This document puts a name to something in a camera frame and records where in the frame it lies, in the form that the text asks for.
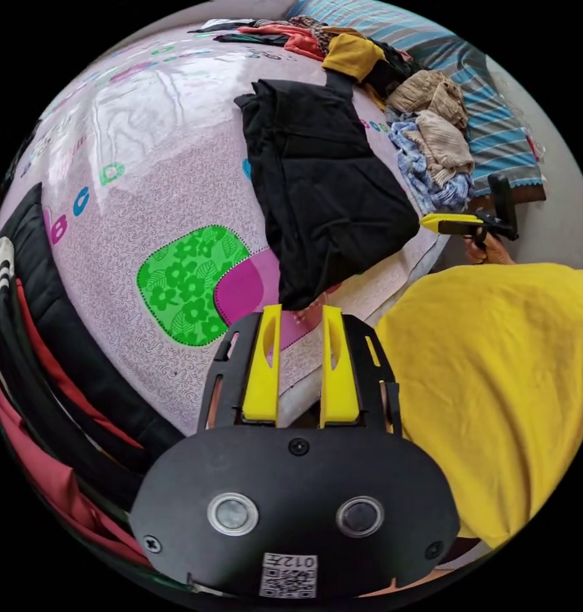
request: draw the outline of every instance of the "green flower patch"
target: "green flower patch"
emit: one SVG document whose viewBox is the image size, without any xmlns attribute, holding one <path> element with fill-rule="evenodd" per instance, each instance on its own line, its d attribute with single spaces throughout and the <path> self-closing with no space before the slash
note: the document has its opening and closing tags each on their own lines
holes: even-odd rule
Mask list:
<svg viewBox="0 0 583 612">
<path fill-rule="evenodd" d="M 205 346 L 227 331 L 215 308 L 215 287 L 248 256 L 234 232 L 209 225 L 151 254 L 140 266 L 136 284 L 145 305 L 173 340 Z"/>
</svg>

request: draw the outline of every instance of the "magenta patch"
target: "magenta patch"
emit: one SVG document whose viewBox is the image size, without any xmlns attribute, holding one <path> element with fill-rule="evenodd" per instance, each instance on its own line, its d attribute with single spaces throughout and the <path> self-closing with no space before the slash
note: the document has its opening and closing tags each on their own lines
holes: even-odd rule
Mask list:
<svg viewBox="0 0 583 612">
<path fill-rule="evenodd" d="M 278 304 L 278 259 L 270 249 L 255 253 L 234 266 L 215 288 L 215 306 L 228 326 L 264 306 Z M 281 350 L 297 342 L 321 322 L 324 300 L 307 308 L 302 319 L 283 312 L 280 321 Z"/>
</svg>

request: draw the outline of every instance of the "red cloth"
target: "red cloth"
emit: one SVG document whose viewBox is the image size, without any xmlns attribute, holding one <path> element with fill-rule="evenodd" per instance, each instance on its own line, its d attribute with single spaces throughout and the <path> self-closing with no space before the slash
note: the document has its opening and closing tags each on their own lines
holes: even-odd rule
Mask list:
<svg viewBox="0 0 583 612">
<path fill-rule="evenodd" d="M 304 27 L 282 24 L 262 25 L 261 27 L 243 25 L 238 28 L 238 31 L 242 34 L 286 34 L 289 37 L 284 47 L 287 51 L 293 51 L 320 62 L 325 59 L 325 55 L 319 50 L 317 39 Z"/>
<path fill-rule="evenodd" d="M 52 355 L 47 345 L 43 342 L 38 330 L 36 329 L 36 325 L 34 325 L 34 321 L 32 320 L 32 315 L 30 313 L 30 309 L 25 300 L 24 288 L 22 286 L 22 282 L 20 279 L 16 279 L 17 284 L 17 298 L 19 300 L 20 308 L 22 309 L 22 319 L 24 320 L 24 325 L 26 331 L 28 333 L 28 337 L 30 338 L 30 344 L 38 357 L 38 360 L 41 362 L 43 368 L 48 372 L 49 376 L 56 382 L 58 388 L 72 400 L 81 410 L 89 415 L 96 423 L 101 425 L 104 429 L 107 429 L 112 434 L 121 438 L 124 442 L 131 444 L 137 448 L 142 448 L 138 442 L 135 442 L 125 434 L 121 429 L 118 429 L 109 421 L 103 414 L 98 412 L 88 401 L 85 395 L 75 386 L 72 380 L 66 375 L 63 371 L 60 364 L 56 361 L 55 357 Z"/>
<path fill-rule="evenodd" d="M 138 542 L 81 493 L 73 470 L 32 441 L 24 430 L 22 418 L 1 389 L 0 421 L 32 483 L 64 520 L 86 540 L 118 557 L 151 567 Z"/>
</svg>

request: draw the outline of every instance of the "yellow cloth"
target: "yellow cloth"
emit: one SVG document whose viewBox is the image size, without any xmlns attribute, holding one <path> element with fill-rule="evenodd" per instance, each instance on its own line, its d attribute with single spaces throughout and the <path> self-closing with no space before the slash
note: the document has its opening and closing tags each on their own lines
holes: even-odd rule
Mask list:
<svg viewBox="0 0 583 612">
<path fill-rule="evenodd" d="M 359 83 L 372 72 L 374 64 L 379 60 L 385 60 L 385 54 L 371 40 L 363 37 L 363 34 L 353 30 L 352 32 L 341 32 L 352 29 L 343 27 L 326 27 L 324 30 L 337 30 L 338 35 L 329 43 L 329 53 L 323 60 L 323 68 L 342 72 L 354 77 Z M 374 88 L 366 84 L 365 91 L 370 99 L 384 112 L 385 103 L 376 93 Z"/>
<path fill-rule="evenodd" d="M 451 268 L 410 287 L 377 333 L 404 434 L 446 474 L 459 535 L 504 543 L 582 442 L 583 271 Z"/>
</svg>

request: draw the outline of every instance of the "hand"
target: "hand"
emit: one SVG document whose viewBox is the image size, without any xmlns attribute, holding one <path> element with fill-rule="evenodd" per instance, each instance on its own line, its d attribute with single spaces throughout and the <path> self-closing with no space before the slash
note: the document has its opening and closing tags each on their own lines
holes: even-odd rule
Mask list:
<svg viewBox="0 0 583 612">
<path fill-rule="evenodd" d="M 514 264 L 503 243 L 491 234 L 487 234 L 484 241 L 486 251 L 479 249 L 470 237 L 464 237 L 463 240 L 465 241 L 465 255 L 470 263 Z"/>
</svg>

